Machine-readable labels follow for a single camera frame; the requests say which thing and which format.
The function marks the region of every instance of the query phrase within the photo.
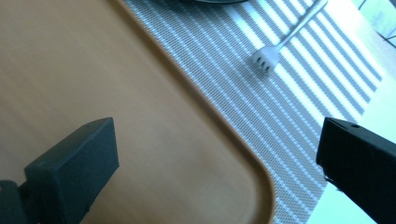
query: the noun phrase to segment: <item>wooden tray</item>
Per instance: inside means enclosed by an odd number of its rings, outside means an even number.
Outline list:
[[[265,167],[121,2],[0,8],[0,179],[113,117],[120,169],[83,223],[270,222]]]

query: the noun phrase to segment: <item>white fork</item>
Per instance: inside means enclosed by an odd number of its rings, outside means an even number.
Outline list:
[[[327,0],[317,0],[305,12],[297,25],[286,35],[279,44],[273,47],[258,49],[252,56],[253,62],[262,68],[265,73],[274,71],[279,63],[279,52],[313,17],[315,17],[326,6]]]

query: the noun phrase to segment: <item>table surface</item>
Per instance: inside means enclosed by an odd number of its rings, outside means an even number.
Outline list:
[[[84,223],[259,217],[269,200],[262,193],[272,189],[266,170],[122,3],[6,1],[0,8],[0,179],[21,184],[30,161],[80,125],[111,116],[120,169]],[[332,0],[328,8],[396,76],[395,50],[352,3]],[[220,220],[221,213],[233,216]]]

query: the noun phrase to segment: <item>fork handle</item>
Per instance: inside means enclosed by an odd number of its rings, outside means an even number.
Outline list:
[[[297,34],[313,17],[315,17],[327,4],[328,0],[317,0],[305,12],[303,17],[298,21],[297,25],[288,33],[288,35],[278,44],[281,49]]]

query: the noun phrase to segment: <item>striped placemat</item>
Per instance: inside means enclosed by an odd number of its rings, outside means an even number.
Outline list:
[[[324,117],[357,122],[381,81],[359,40],[325,8],[265,76],[251,55],[275,45],[312,0],[124,1],[269,169],[275,223],[305,223],[326,185],[315,163]]]

